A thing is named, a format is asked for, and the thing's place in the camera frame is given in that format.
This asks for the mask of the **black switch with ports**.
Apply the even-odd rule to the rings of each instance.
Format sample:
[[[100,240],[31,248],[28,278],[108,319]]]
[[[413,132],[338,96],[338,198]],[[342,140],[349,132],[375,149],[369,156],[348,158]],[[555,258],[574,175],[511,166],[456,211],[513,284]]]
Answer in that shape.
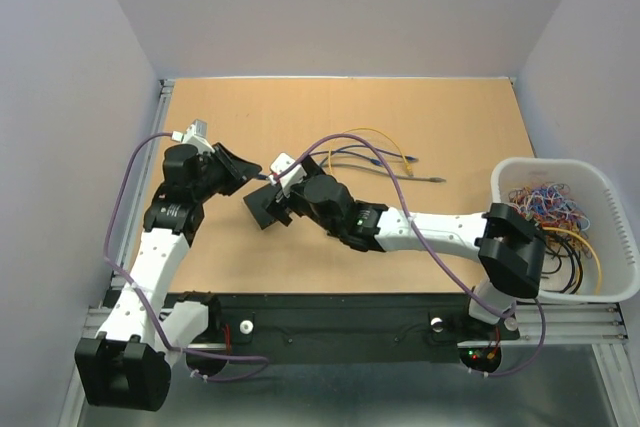
[[[267,210],[267,207],[275,200],[276,194],[277,188],[275,186],[264,185],[243,197],[245,206],[261,230],[270,227],[278,221],[278,219]]]

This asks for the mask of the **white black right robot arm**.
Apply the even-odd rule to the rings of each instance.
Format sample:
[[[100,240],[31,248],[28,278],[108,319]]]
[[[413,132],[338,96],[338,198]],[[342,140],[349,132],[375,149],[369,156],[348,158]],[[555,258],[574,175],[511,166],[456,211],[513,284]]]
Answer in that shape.
[[[295,161],[285,153],[272,162],[269,181],[276,193],[266,210],[283,224],[297,214],[359,252],[426,251],[436,263],[451,255],[481,264],[486,277],[463,289],[470,302],[460,313],[472,337],[511,316],[516,301],[539,295],[545,234],[508,204],[464,215],[405,212],[358,201],[311,157]]]

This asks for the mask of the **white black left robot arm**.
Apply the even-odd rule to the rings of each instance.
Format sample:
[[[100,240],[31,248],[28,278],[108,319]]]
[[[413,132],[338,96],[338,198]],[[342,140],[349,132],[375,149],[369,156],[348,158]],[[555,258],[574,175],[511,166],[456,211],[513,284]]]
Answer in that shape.
[[[183,300],[160,311],[173,277],[215,195],[230,196],[261,167],[222,144],[180,143],[162,162],[163,180],[144,214],[139,251],[130,270],[113,267],[126,284],[94,338],[83,338],[75,362],[93,406],[158,410],[168,395],[172,368],[196,337],[215,339],[223,318],[214,298]]]

